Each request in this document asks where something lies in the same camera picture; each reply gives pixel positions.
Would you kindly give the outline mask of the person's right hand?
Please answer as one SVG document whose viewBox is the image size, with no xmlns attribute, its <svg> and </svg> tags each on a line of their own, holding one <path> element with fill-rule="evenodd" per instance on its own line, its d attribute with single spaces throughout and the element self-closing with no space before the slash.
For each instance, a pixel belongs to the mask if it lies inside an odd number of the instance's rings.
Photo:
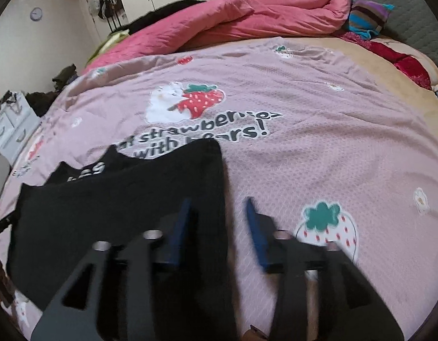
<svg viewBox="0 0 438 341">
<path fill-rule="evenodd" d="M 242 335 L 241 341 L 268 341 L 268 336 L 255 327 L 250 325 L 250 328 Z"/>
</svg>

